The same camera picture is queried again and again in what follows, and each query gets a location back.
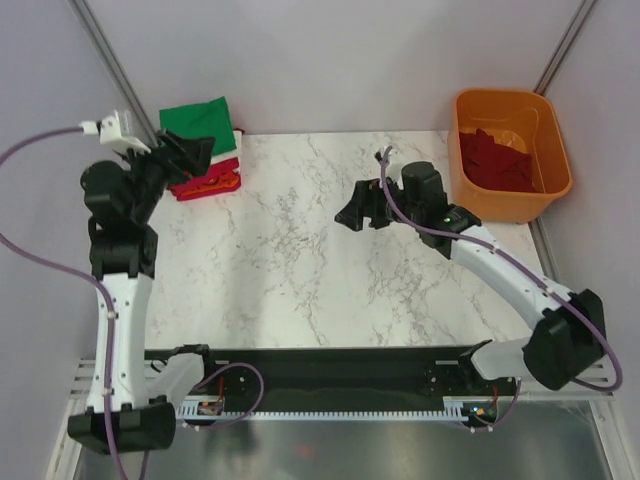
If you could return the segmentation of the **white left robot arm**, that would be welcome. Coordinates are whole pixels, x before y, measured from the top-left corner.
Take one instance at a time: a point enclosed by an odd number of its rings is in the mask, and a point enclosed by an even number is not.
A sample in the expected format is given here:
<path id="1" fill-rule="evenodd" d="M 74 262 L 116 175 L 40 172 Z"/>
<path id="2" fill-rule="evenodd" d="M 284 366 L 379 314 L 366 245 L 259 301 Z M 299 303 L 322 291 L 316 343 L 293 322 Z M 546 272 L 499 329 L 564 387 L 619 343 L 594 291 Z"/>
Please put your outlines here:
<path id="1" fill-rule="evenodd" d="M 67 433 L 96 453 L 167 449 L 182 400 L 192 388 L 211 392 L 220 378 L 218 367 L 205 360 L 205 345 L 175 349 L 153 381 L 145 376 L 146 318 L 158 249 L 149 220 L 169 187 L 208 171 L 215 145 L 212 137 L 184 139 L 168 130 L 156 138 L 156 147 L 110 141 L 127 165 L 102 160 L 80 180 L 90 212 L 99 320 L 86 406 L 68 419 Z"/>

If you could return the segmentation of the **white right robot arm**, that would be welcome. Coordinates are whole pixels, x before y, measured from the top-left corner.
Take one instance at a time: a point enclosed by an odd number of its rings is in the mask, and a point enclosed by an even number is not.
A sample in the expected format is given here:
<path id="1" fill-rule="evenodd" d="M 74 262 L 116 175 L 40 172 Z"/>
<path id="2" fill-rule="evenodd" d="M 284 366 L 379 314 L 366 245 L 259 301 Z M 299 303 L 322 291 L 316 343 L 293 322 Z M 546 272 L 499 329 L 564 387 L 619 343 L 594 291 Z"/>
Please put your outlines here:
<path id="1" fill-rule="evenodd" d="M 411 226 L 421 241 L 483 280 L 525 321 L 529 336 L 484 341 L 472 347 L 458 381 L 477 394 L 494 379 L 530 376 L 558 391 L 606 353 L 603 304 L 590 290 L 571 289 L 535 273 L 503 249 L 482 221 L 448 201 L 439 172 L 429 162 L 405 165 L 400 179 L 359 180 L 334 217 L 352 231 Z"/>

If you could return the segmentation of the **green t-shirt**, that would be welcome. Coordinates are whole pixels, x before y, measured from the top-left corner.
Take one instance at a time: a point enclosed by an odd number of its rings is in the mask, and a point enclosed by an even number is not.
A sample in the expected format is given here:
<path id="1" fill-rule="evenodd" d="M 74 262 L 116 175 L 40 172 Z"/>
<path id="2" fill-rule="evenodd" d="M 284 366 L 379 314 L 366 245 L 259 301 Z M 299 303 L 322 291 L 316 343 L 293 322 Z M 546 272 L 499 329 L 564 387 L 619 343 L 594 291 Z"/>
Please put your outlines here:
<path id="1" fill-rule="evenodd" d="M 214 100 L 162 109 L 160 127 L 185 139 L 213 137 L 213 155 L 236 149 L 231 113 L 225 97 Z"/>

